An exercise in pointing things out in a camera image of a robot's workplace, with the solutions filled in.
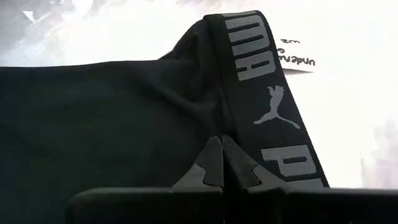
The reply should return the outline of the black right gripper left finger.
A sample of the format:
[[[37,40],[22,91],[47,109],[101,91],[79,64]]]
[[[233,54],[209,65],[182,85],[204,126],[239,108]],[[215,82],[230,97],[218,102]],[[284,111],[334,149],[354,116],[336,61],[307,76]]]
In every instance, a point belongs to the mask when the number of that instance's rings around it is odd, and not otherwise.
[[[209,138],[171,187],[107,187],[72,197],[65,224],[223,224],[223,146]]]

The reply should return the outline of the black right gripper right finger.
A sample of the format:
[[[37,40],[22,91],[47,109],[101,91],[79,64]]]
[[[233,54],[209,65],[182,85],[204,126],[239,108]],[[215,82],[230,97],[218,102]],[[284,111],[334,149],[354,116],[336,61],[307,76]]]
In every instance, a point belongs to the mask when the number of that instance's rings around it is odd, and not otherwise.
[[[289,184],[223,136],[225,224],[398,224],[398,190]]]

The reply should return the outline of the black garment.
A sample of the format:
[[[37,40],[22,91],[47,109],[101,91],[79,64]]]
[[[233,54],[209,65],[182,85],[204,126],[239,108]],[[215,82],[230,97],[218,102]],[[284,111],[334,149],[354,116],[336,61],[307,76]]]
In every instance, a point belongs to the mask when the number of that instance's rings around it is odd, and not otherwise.
[[[158,60],[0,67],[0,224],[65,224],[90,189],[171,187],[223,136],[284,182],[328,184],[259,11],[207,15]]]

